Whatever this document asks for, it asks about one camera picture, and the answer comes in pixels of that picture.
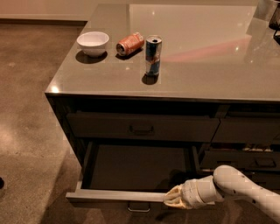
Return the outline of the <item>white cream gripper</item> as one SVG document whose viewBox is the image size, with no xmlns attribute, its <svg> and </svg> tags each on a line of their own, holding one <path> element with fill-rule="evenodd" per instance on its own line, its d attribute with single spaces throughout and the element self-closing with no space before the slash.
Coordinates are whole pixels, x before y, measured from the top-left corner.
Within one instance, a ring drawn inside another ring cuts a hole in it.
<svg viewBox="0 0 280 224">
<path fill-rule="evenodd" d="M 224 200 L 214 184 L 214 177 L 189 179 L 174 186 L 165 196 L 164 204 L 178 209 L 197 209 Z"/>
</svg>

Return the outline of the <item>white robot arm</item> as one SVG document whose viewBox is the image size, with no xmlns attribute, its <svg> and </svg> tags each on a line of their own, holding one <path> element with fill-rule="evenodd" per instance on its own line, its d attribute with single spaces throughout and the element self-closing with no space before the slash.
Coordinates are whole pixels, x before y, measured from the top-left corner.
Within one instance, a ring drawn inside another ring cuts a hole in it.
<svg viewBox="0 0 280 224">
<path fill-rule="evenodd" d="M 229 165 L 218 166 L 210 176 L 174 186 L 163 202 L 168 207 L 196 209 L 229 199 L 246 200 L 280 223 L 280 195 L 257 185 Z"/>
</svg>

